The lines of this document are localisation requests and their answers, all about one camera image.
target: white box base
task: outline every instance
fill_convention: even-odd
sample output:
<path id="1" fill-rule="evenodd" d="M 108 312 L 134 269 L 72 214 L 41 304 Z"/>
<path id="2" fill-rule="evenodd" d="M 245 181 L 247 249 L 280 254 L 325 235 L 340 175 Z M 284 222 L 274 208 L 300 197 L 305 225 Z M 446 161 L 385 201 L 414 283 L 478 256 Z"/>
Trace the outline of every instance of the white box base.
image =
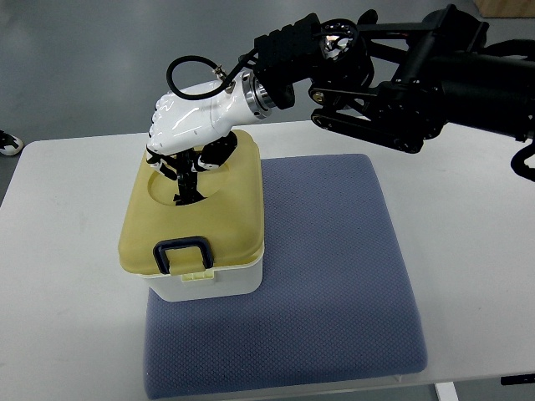
<path id="1" fill-rule="evenodd" d="M 248 294 L 262 282 L 262 254 L 253 263 L 213 267 L 204 273 L 138 275 L 164 301 L 179 302 Z"/>

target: blue cushion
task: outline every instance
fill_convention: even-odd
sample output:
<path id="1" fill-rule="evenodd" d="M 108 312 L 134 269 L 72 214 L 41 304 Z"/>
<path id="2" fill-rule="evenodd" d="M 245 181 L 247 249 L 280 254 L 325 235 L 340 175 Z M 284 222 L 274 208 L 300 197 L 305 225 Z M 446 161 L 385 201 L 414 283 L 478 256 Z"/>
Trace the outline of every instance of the blue cushion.
<path id="1" fill-rule="evenodd" d="M 165 302 L 150 291 L 150 398 L 416 373 L 410 281 L 364 155 L 262 161 L 266 232 L 253 293 Z"/>

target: robotic arm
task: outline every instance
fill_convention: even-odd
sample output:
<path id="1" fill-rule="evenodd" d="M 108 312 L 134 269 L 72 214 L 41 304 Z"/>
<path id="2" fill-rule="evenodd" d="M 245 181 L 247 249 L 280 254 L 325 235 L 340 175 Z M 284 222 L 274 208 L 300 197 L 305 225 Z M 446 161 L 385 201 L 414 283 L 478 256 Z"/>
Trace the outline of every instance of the robotic arm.
<path id="1" fill-rule="evenodd" d="M 177 205 L 203 199 L 196 174 L 230 156 L 237 144 L 232 126 L 257 122 L 273 107 L 292 107 L 293 84 L 303 79 L 311 79 L 308 94 L 321 106 L 312 113 L 316 125 L 407 153 L 419 152 L 447 122 L 533 139 L 535 41 L 485 48 L 487 29 L 452 5 L 422 23 L 377 24 L 373 10 L 356 24 L 321 23 L 310 14 L 256 38 L 228 75 L 206 58 L 179 58 L 167 71 L 172 92 L 156 104 L 147 161 L 177 180 Z M 404 40 L 408 49 L 374 42 L 379 39 Z M 375 88 L 372 58 L 399 65 L 392 80 Z M 179 90 L 173 71 L 190 61 L 208 64 L 219 80 Z M 512 160 L 515 172 L 529 180 L 535 169 L 525 160 L 532 155 L 533 143 Z"/>

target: black bracket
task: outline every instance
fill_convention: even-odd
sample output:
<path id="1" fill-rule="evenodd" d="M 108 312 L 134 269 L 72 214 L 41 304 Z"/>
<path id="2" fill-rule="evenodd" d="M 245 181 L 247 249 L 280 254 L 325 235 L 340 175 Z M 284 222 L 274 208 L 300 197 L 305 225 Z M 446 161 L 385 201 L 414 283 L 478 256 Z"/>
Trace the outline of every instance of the black bracket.
<path id="1" fill-rule="evenodd" d="M 188 236 L 186 238 L 176 238 L 172 240 L 164 240 L 158 242 L 154 249 L 153 255 L 158 265 L 158 270 L 161 274 L 171 274 L 169 259 L 166 251 L 171 249 L 182 249 L 190 246 L 197 246 L 201 250 L 202 264 L 205 269 L 210 269 L 214 266 L 214 258 L 211 253 L 210 243 L 204 236 Z"/>

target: gray floor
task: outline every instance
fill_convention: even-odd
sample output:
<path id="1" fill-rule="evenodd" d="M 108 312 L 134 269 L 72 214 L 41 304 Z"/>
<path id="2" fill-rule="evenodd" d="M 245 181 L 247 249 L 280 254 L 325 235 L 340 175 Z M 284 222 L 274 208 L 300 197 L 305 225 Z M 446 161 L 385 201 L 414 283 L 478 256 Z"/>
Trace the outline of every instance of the gray floor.
<path id="1" fill-rule="evenodd" d="M 317 13 L 323 21 L 356 21 L 374 8 L 383 23 L 419 22 L 448 3 L 478 16 L 470 0 L 0 0 L 0 128 L 26 143 L 146 132 L 154 102 L 168 90 L 167 65 L 181 55 L 204 55 L 230 70 L 237 57 L 252 48 L 255 37 L 308 13 Z M 535 38 L 532 19 L 490 23 L 489 43 Z M 387 63 L 377 68 L 377 82 L 390 79 L 394 71 Z M 181 71 L 183 86 L 212 79 L 207 69 Z M 307 88 L 307 83 L 297 84 L 296 107 L 275 113 L 269 122 L 308 119 L 315 106 Z M 18 156 L 0 157 L 0 201 L 17 162 Z M 499 379 L 456 387 L 461 401 L 535 399 L 534 385 L 504 388 Z M 437 397 L 432 386 L 425 386 L 309 399 Z"/>

